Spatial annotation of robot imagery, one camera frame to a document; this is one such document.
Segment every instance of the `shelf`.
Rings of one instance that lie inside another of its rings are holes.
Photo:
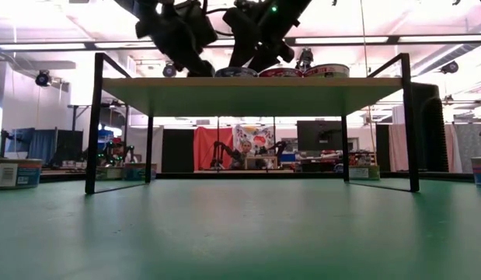
[[[104,79],[103,89],[155,117],[329,117],[401,89],[398,78]]]

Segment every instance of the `computer monitor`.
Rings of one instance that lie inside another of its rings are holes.
[[[299,151],[342,150],[340,121],[298,121]]]

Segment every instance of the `ceiling light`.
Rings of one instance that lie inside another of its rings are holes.
[[[96,43],[95,47],[101,49],[117,49],[117,48],[127,48],[127,49],[138,49],[138,48],[155,48],[155,45],[150,40],[143,41],[130,41],[130,42],[109,42],[109,43]]]
[[[326,38],[298,38],[296,44],[364,44],[385,43],[388,37],[326,37]]]
[[[235,46],[235,40],[231,40],[231,39],[217,40],[215,42],[210,43],[208,46],[233,47]]]
[[[481,41],[481,35],[450,35],[450,36],[408,36],[401,37],[400,43],[423,43],[423,42],[462,42]]]
[[[0,44],[5,51],[84,50],[84,44]]]

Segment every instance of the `speaker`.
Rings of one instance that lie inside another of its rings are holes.
[[[414,82],[413,110],[418,169],[448,172],[444,116],[438,86]]]

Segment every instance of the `tin can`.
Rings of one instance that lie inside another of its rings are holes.
[[[219,69],[216,71],[216,74],[214,74],[214,77],[218,78],[226,78],[226,77],[257,77],[257,72],[245,68],[245,67],[227,67],[223,69]]]
[[[294,68],[273,68],[262,71],[259,77],[271,78],[271,77],[302,77],[304,74],[301,70]]]
[[[349,78],[349,67],[340,64],[317,65],[308,69],[304,77]]]

